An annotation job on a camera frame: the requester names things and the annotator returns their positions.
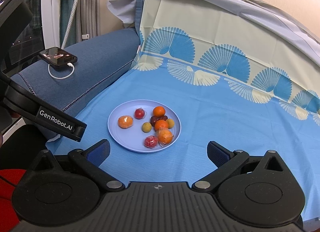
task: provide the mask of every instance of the metal screw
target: metal screw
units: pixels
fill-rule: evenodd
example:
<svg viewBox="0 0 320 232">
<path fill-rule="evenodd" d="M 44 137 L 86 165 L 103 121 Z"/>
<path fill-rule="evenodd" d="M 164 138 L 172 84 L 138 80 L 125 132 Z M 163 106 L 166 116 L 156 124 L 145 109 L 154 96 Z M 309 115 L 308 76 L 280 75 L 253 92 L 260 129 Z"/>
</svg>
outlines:
<svg viewBox="0 0 320 232">
<path fill-rule="evenodd" d="M 122 186 L 122 182 L 118 181 L 118 180 L 111 180 L 109 182 L 107 182 L 107 187 L 110 189 L 118 189 Z"/>
<path fill-rule="evenodd" d="M 199 189 L 207 189 L 210 187 L 210 183 L 206 180 L 199 180 L 195 183 L 195 186 Z"/>
</svg>

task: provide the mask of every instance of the plate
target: plate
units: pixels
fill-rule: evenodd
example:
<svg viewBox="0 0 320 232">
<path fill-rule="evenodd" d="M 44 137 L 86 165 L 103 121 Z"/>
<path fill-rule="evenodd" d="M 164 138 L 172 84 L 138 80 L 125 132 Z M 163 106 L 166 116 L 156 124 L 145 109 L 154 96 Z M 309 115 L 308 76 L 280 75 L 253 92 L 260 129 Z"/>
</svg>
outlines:
<svg viewBox="0 0 320 232">
<path fill-rule="evenodd" d="M 152 127 L 152 130 L 149 133 L 144 133 L 141 129 L 144 122 L 149 122 L 150 118 L 153 116 L 153 109 L 156 106 L 163 106 L 165 109 L 165 115 L 169 119 L 174 120 L 174 127 L 170 129 L 174 135 L 172 142 L 166 147 L 161 147 L 159 144 L 154 148 L 147 148 L 143 145 L 143 142 L 147 136 L 156 135 L 155 129 Z M 144 119 L 135 119 L 134 111 L 138 108 L 143 108 L 147 113 Z M 133 118 L 133 125 L 127 129 L 123 129 L 118 126 L 118 119 L 121 116 L 131 116 Z M 108 118 L 108 129 L 113 137 L 113 139 L 124 148 L 138 152 L 138 153 L 154 153 L 161 151 L 173 145 L 174 142 L 178 139 L 181 132 L 181 123 L 177 114 L 173 110 L 163 105 L 162 103 L 152 101 L 152 100 L 131 100 L 121 105 L 117 106 L 110 114 Z"/>
</svg>

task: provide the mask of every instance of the blue sofa armrest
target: blue sofa armrest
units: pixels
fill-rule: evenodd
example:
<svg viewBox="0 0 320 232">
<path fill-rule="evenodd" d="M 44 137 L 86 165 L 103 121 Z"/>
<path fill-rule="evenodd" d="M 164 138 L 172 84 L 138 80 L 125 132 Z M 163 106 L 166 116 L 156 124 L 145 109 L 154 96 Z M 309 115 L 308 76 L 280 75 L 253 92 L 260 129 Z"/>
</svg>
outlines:
<svg viewBox="0 0 320 232">
<path fill-rule="evenodd" d="M 65 48 L 78 57 L 75 71 L 67 79 L 53 79 L 48 73 L 48 64 L 40 60 L 12 80 L 37 97 L 75 117 L 96 95 L 108 87 L 131 66 L 140 39 L 133 28 L 126 28 L 101 35 Z M 64 77 L 71 68 L 55 71 L 56 77 Z M 45 133 L 48 139 L 56 134 Z"/>
</svg>

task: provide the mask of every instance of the red fabric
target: red fabric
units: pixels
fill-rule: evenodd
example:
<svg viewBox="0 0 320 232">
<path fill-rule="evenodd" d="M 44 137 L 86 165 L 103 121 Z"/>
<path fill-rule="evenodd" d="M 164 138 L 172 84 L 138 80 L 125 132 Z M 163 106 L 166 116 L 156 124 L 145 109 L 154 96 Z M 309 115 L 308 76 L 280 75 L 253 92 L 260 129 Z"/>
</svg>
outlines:
<svg viewBox="0 0 320 232">
<path fill-rule="evenodd" d="M 0 175 L 12 182 L 18 184 L 26 170 L 8 169 L 0 170 Z M 14 187 L 0 179 L 0 232 L 8 232 L 19 223 L 19 219 L 11 205 L 11 196 Z"/>
</svg>

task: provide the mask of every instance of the plate rim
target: plate rim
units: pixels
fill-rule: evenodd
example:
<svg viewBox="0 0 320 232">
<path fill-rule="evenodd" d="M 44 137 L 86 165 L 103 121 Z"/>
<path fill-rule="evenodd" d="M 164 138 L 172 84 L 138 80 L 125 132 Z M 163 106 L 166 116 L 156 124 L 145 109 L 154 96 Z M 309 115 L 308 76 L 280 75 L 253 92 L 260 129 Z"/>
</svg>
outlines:
<svg viewBox="0 0 320 232">
<path fill-rule="evenodd" d="M 179 121 L 180 129 L 179 129 L 179 133 L 178 133 L 177 137 L 175 138 L 175 140 L 174 140 L 170 145 L 168 145 L 168 146 L 166 146 L 166 147 L 163 147 L 163 148 L 159 148 L 159 149 L 157 149 L 157 150 L 149 151 L 149 152 L 146 152 L 146 151 L 138 151 L 138 150 L 132 150 L 132 149 L 129 149 L 129 148 L 123 146 L 121 143 L 119 143 L 119 142 L 113 137 L 112 133 L 110 132 L 110 128 L 109 128 L 110 116 L 112 115 L 113 111 L 115 111 L 118 107 L 120 107 L 120 106 L 123 105 L 123 104 L 132 102 L 132 101 L 151 101 L 151 102 L 159 103 L 159 104 L 161 104 L 162 106 L 167 107 L 169 110 L 171 110 L 171 111 L 176 115 L 176 117 L 178 118 L 178 121 Z M 123 148 L 125 148 L 125 149 L 127 149 L 127 150 L 129 150 L 129 151 L 137 152 L 137 153 L 142 153 L 142 154 L 156 153 L 156 152 L 159 152 L 159 151 L 161 151 L 161 150 L 167 149 L 169 146 L 173 145 L 173 144 L 176 142 L 176 140 L 179 138 L 179 136 L 180 136 L 180 134 L 181 134 L 181 121 L 180 121 L 180 118 L 178 117 L 177 113 L 175 113 L 170 107 L 164 105 L 164 104 L 161 103 L 161 102 L 154 101 L 154 100 L 146 100 L 146 99 L 129 100 L 129 101 L 126 101 L 126 102 L 121 103 L 120 105 L 116 106 L 116 107 L 111 111 L 111 113 L 109 114 L 107 125 L 108 125 L 109 134 L 111 135 L 111 137 L 113 138 L 113 140 L 116 141 L 116 142 L 119 144 L 119 146 L 122 146 Z"/>
</svg>

